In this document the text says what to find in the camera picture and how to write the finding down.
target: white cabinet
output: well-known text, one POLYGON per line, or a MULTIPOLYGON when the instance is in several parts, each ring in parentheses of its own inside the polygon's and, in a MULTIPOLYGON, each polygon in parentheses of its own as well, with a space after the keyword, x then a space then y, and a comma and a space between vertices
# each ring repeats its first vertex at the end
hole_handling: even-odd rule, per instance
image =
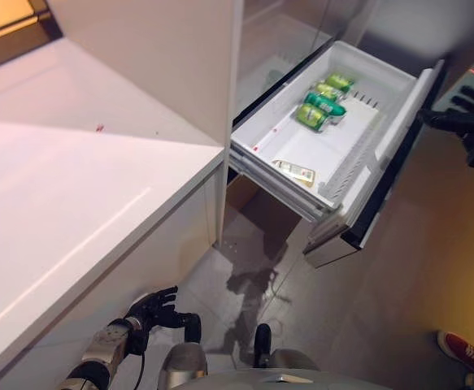
POLYGON ((64 37, 0 66, 0 371, 180 282, 224 215, 241 2, 49 3, 64 37))

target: tiled floor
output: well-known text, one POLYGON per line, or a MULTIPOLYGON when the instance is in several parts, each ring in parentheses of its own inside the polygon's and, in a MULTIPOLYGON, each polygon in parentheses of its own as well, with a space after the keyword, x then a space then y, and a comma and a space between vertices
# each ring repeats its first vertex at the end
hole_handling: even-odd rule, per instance
MULTIPOLYGON (((290 210, 264 192, 229 207, 224 242, 178 296, 179 310, 202 317, 210 372, 247 366, 266 322, 274 347, 300 349, 325 371, 403 390, 459 388, 466 371, 433 333, 474 342, 474 171, 448 154, 462 156, 454 137, 425 133, 366 249, 317 270, 302 256, 310 226, 290 210)), ((154 388, 180 338, 153 334, 141 388, 154 388)))

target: person's foot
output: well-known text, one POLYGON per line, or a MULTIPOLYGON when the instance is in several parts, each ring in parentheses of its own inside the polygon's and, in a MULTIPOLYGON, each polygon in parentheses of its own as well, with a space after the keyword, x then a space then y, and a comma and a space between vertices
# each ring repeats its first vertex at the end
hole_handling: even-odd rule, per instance
POLYGON ((474 373, 474 345, 449 331, 437 332, 437 344, 450 358, 462 362, 474 373))

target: soda can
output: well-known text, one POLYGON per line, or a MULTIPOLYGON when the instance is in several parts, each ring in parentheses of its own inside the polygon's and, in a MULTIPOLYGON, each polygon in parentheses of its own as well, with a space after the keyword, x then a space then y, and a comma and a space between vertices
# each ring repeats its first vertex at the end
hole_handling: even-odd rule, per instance
POLYGON ((339 123, 345 116, 347 110, 344 106, 327 99, 324 96, 317 95, 314 92, 309 92, 303 101, 304 103, 311 104, 315 107, 320 108, 323 112, 326 112, 329 116, 329 120, 333 124, 339 123))
POLYGON ((333 73, 325 79, 325 84, 347 93, 354 84, 354 80, 344 77, 339 73, 333 73))
POLYGON ((321 126, 328 120, 328 114, 311 104, 302 104, 296 110, 296 119, 313 130, 320 132, 321 126))
POLYGON ((333 102, 339 102, 340 100, 345 98, 345 94, 340 91, 339 89, 335 89, 330 85, 326 85, 323 82, 320 82, 314 86, 314 90, 319 95, 332 100, 333 102))

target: open drawer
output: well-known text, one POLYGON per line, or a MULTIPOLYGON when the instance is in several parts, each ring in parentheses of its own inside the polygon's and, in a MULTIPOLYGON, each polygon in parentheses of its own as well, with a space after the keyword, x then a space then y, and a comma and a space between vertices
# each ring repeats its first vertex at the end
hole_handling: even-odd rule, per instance
POLYGON ((415 78, 344 42, 328 44, 235 121, 230 165, 315 223, 309 241, 329 241, 361 214, 442 64, 415 78), (356 80, 340 103, 346 117, 313 132, 293 113, 307 90, 332 72, 356 80), (314 170, 314 185, 289 178, 275 160, 314 170))

